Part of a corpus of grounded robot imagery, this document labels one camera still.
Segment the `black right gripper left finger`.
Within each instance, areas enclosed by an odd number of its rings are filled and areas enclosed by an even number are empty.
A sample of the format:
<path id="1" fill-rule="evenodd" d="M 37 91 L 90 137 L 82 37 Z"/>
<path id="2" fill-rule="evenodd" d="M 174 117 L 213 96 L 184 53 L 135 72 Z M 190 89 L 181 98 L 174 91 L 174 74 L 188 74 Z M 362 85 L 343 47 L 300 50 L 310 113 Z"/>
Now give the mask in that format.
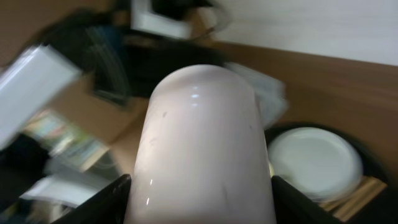
<path id="1" fill-rule="evenodd" d="M 52 224 L 123 224 L 132 179 L 123 174 Z"/>

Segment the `wooden chopstick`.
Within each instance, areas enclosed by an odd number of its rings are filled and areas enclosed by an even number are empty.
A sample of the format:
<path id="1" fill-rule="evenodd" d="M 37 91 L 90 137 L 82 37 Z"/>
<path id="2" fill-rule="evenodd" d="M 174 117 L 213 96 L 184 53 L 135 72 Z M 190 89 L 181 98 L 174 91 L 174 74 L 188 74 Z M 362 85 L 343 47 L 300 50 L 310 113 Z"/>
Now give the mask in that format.
<path id="1" fill-rule="evenodd" d="M 380 185 L 377 187 L 374 191 L 371 193 L 367 193 L 359 203 L 357 203 L 346 215 L 343 216 L 343 218 L 337 218 L 341 222 L 347 222 L 351 218 L 353 218 L 362 208 L 364 208 L 365 205 L 367 205 L 371 200 L 373 200 L 376 196 L 378 196 L 385 188 L 387 187 L 387 184 L 384 183 L 384 185 Z"/>
<path id="2" fill-rule="evenodd" d="M 367 193 L 371 193 L 380 185 L 383 186 L 384 183 L 379 179 L 363 177 L 353 193 L 338 200 L 319 203 L 318 206 L 326 212 L 331 212 L 336 218 L 343 218 Z"/>

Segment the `grey plate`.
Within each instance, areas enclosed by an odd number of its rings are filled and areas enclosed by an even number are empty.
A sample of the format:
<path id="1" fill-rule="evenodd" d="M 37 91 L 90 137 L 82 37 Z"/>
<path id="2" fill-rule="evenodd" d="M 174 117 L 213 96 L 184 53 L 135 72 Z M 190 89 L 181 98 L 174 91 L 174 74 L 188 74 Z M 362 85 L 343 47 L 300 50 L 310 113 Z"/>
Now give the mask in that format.
<path id="1" fill-rule="evenodd" d="M 320 128 L 286 131 L 269 144 L 268 154 L 274 175 L 314 202 L 349 195 L 363 177 L 363 163 L 354 147 Z"/>

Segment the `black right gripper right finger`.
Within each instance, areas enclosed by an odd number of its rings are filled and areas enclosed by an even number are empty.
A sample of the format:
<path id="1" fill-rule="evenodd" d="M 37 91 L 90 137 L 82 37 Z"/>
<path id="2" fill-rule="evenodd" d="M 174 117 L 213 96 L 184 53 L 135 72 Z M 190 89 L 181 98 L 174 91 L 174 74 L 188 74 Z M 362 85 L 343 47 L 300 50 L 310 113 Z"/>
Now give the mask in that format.
<path id="1" fill-rule="evenodd" d="M 271 178 L 277 223 L 341 224 L 278 176 Z"/>

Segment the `pink cup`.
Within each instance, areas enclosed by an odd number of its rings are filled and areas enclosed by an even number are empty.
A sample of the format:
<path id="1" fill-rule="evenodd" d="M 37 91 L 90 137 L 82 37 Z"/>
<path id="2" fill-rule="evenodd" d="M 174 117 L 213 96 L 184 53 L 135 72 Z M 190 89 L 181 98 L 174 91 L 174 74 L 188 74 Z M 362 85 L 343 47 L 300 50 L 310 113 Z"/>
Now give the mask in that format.
<path id="1" fill-rule="evenodd" d="M 275 223 L 264 130 L 252 87 L 194 65 L 149 102 L 126 223 Z"/>

